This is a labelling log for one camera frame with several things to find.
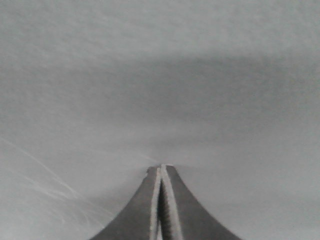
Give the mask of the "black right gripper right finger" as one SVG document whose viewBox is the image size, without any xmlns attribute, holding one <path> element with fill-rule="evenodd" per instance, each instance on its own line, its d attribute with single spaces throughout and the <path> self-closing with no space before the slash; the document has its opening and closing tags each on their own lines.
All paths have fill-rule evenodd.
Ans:
<svg viewBox="0 0 320 240">
<path fill-rule="evenodd" d="M 216 220 L 183 182 L 176 168 L 160 168 L 159 222 L 164 240 L 239 240 Z"/>
</svg>

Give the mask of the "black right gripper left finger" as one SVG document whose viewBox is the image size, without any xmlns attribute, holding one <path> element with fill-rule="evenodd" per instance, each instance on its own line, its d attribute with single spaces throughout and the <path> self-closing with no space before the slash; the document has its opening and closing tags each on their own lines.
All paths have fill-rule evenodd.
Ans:
<svg viewBox="0 0 320 240">
<path fill-rule="evenodd" d="M 149 167 L 141 185 L 119 214 L 93 240 L 156 240 L 160 166 Z"/>
</svg>

